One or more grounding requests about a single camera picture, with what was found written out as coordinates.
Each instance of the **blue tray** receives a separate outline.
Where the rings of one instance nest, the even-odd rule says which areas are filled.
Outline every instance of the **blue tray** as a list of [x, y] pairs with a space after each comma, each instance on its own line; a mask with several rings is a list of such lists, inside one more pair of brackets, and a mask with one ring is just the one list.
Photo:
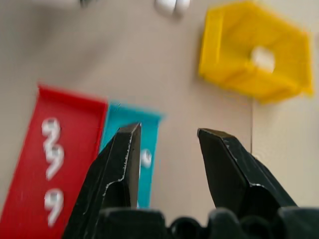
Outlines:
[[152, 164], [150, 168], [141, 167], [138, 192], [138, 204], [140, 208], [148, 208], [150, 206], [152, 176], [155, 165], [155, 150], [158, 137], [158, 127], [161, 119], [162, 115], [158, 113], [147, 112], [140, 108], [119, 103], [109, 103], [100, 151], [102, 151], [120, 127], [126, 126], [130, 123], [141, 122], [141, 151], [148, 149], [152, 154]]

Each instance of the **beige surface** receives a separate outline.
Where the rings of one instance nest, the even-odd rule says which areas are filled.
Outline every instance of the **beige surface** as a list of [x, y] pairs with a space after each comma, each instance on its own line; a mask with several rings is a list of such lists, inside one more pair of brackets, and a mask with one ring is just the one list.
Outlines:
[[[318, 34], [317, 0], [264, 2]], [[314, 48], [314, 99], [299, 97], [276, 106], [253, 107], [253, 154], [300, 206], [319, 206], [318, 43]]]
[[168, 221], [206, 223], [214, 208], [198, 127], [236, 135], [250, 150], [251, 102], [198, 80], [209, 0], [185, 18], [159, 15], [152, 0], [102, 0], [84, 11], [0, 1], [0, 204], [3, 205], [43, 82], [150, 107], [166, 114], [159, 129], [151, 206]]

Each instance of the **plastic bin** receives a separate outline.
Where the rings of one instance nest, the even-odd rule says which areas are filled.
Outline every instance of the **plastic bin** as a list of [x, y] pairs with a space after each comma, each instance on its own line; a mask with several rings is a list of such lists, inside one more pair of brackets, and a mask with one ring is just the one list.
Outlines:
[[[251, 60], [256, 46], [274, 54], [273, 72]], [[211, 8], [206, 15], [199, 74], [262, 103], [300, 93], [312, 95], [309, 36], [250, 1]]]

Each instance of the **yellow plastic container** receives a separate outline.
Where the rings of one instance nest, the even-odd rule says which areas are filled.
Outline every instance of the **yellow plastic container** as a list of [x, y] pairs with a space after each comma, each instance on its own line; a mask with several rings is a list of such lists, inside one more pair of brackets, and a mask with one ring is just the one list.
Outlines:
[[[273, 53], [273, 72], [251, 60], [256, 46]], [[250, 1], [209, 9], [199, 74], [262, 103], [312, 95], [309, 36]]]

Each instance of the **red tray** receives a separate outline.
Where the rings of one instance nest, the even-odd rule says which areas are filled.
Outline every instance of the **red tray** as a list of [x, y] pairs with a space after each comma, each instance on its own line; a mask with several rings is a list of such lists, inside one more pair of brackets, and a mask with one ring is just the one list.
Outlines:
[[[39, 86], [33, 117], [29, 124], [20, 159], [3, 208], [0, 238], [59, 239], [71, 215], [86, 173], [100, 146], [107, 103], [66, 91]], [[64, 163], [48, 181], [42, 122], [57, 118], [58, 144], [64, 149]], [[44, 195], [52, 188], [64, 194], [64, 206], [52, 227], [50, 211], [44, 208]]]

